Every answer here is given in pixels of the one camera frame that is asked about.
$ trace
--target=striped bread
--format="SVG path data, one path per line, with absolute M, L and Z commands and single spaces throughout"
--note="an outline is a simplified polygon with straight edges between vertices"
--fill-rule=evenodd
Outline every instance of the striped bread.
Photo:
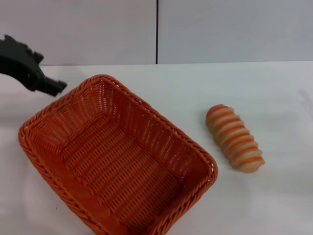
M 259 144 L 232 108 L 223 104 L 210 108 L 206 126 L 234 169 L 251 173 L 265 163 Z

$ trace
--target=white wall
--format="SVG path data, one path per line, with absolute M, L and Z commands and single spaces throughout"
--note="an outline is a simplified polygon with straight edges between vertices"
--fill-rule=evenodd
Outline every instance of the white wall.
M 154 64 L 155 0 L 2 0 L 0 34 L 46 65 Z
M 160 0 L 159 63 L 313 60 L 313 0 Z

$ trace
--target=woven pattern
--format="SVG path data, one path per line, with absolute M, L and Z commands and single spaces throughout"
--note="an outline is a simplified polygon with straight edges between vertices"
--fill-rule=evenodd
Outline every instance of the woven pattern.
M 206 125 L 234 169 L 252 173 L 265 163 L 259 144 L 234 109 L 223 104 L 213 106 L 207 112 Z
M 19 141 L 98 235 L 165 234 L 218 174 L 205 150 L 108 75 L 37 113 Z

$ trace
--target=white tabletop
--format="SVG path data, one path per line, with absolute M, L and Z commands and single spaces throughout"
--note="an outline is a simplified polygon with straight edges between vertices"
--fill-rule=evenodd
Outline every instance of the white tabletop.
M 216 183 L 169 235 L 313 234 L 313 62 L 151 66 L 53 66 L 68 83 L 105 73 L 150 103 L 215 158 Z M 41 178 L 18 129 L 55 100 L 0 75 L 0 234 L 91 235 Z M 260 144 L 256 173 L 231 169 L 204 124 L 207 110 L 235 109 Z

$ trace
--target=wicker basket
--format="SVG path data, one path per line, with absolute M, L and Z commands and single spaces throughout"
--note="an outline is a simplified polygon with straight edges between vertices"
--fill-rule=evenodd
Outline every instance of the wicker basket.
M 27 121 L 25 153 L 98 235 L 163 235 L 213 185 L 214 159 L 108 75 Z

